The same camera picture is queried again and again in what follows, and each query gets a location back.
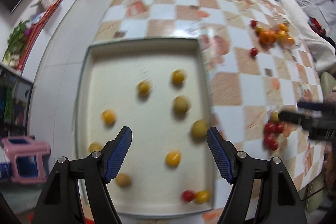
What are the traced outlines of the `yellow cherry tomato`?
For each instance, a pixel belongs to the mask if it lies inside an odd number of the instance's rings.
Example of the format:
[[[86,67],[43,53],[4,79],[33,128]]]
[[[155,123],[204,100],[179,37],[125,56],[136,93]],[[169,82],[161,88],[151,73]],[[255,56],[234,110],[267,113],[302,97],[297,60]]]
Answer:
[[[116,114],[111,109],[105,109],[101,113],[101,117],[106,126],[111,126],[116,121]]]

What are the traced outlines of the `red cherry tomato cluster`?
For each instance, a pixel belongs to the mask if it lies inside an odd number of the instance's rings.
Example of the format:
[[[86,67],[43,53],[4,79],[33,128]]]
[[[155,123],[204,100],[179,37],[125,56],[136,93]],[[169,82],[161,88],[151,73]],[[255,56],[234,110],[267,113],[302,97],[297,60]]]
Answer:
[[[274,133],[266,134],[264,136],[264,145],[271,151],[276,151],[278,149],[277,135]]]

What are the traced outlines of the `yellow tomato in tray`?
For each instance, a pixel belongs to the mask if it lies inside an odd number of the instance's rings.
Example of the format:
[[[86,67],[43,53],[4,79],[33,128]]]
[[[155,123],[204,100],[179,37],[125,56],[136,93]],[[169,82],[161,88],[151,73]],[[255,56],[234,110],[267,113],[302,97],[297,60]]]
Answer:
[[[211,194],[210,194],[209,191],[200,190],[200,191],[195,193],[194,202],[196,202],[198,204],[202,204],[202,203],[208,202],[210,197],[211,197]]]

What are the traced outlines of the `checkered patterned tablecloth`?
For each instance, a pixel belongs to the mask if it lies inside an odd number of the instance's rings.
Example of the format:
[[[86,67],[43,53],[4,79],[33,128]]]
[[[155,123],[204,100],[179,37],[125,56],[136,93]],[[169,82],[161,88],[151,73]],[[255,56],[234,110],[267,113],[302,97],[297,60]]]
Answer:
[[[126,40],[195,39],[201,50],[209,93],[210,124],[237,149],[252,157],[283,159],[295,187],[305,188],[322,170],[325,145],[309,141],[300,128],[287,125],[276,151],[264,147],[264,125],[280,108],[294,110],[298,100],[323,98],[313,59],[298,30],[295,46],[261,48],[250,25],[265,30],[287,17],[274,0],[113,0],[103,16],[95,43]],[[231,186],[214,166],[214,206],[203,213],[172,218],[120,214],[125,223],[214,223]]]

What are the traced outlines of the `pink plastic stool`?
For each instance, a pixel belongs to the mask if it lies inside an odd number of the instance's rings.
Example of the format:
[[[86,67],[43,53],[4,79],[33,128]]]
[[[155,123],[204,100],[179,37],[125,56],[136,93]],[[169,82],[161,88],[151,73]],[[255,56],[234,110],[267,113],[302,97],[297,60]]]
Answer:
[[[50,145],[30,136],[11,136],[1,140],[11,164],[11,180],[20,184],[41,184],[47,180],[43,158],[51,153]]]

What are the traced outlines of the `red tomato in tray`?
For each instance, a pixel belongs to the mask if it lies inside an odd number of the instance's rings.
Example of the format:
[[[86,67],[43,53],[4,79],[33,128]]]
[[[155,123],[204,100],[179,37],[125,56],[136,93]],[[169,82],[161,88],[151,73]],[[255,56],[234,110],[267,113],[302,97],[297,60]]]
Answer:
[[[184,202],[192,202],[195,199],[195,193],[192,190],[185,190],[182,193],[182,199]]]

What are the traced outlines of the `large orange tangerine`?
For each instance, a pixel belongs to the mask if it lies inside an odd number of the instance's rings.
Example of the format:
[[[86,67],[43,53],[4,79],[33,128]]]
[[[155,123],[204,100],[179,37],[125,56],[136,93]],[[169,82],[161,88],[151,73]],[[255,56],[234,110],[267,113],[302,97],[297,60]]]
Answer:
[[[274,30],[262,30],[259,33],[259,41],[262,45],[271,45],[277,41],[277,33]]]

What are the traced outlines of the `olive green round fruit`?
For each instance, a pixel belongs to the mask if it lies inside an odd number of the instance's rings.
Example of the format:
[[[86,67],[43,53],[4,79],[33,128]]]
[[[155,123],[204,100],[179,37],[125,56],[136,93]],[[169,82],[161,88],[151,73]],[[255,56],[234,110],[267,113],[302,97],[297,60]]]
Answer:
[[[208,122],[204,119],[200,119],[194,122],[191,128],[191,135],[195,139],[203,139],[207,135],[209,128]]]

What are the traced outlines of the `green-brown round fruit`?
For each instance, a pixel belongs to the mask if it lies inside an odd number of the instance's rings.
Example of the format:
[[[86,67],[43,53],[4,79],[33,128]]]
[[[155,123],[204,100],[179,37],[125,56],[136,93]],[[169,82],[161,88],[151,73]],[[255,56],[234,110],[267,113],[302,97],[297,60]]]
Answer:
[[[173,100],[173,109],[176,114],[186,114],[190,109],[189,100],[185,96],[177,96]]]

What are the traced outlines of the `dark glass cabinet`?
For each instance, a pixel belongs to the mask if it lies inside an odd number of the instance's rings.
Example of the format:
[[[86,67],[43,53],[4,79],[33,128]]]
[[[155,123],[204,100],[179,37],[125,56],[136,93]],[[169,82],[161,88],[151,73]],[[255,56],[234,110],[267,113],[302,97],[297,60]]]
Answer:
[[[33,83],[1,64],[1,138],[27,135]]]

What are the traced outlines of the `shallow cardboard box tray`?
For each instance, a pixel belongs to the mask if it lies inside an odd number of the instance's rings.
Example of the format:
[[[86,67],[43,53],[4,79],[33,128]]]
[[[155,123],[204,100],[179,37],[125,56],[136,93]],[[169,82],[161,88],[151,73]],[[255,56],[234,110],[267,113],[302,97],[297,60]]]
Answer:
[[[181,69],[186,79],[171,82]],[[176,114],[173,100],[185,96],[186,114]],[[116,121],[106,126],[101,113],[111,109]],[[191,135],[195,121],[209,121],[210,104],[201,50],[195,39],[160,38],[100,42],[88,47],[76,100],[76,155],[113,140],[120,129],[132,142],[120,168],[131,185],[111,181],[107,188],[120,214],[172,218],[209,211],[213,199],[184,202],[185,190],[214,191],[214,161],[205,140]]]

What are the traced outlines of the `green potted plant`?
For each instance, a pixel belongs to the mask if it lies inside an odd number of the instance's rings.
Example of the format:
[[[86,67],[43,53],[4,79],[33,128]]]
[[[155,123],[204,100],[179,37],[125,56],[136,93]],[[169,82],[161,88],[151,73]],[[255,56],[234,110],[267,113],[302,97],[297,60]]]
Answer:
[[[30,29],[29,20],[21,20],[13,29],[7,40],[7,49],[3,57],[5,63],[9,63],[12,57],[21,57],[27,48]]]

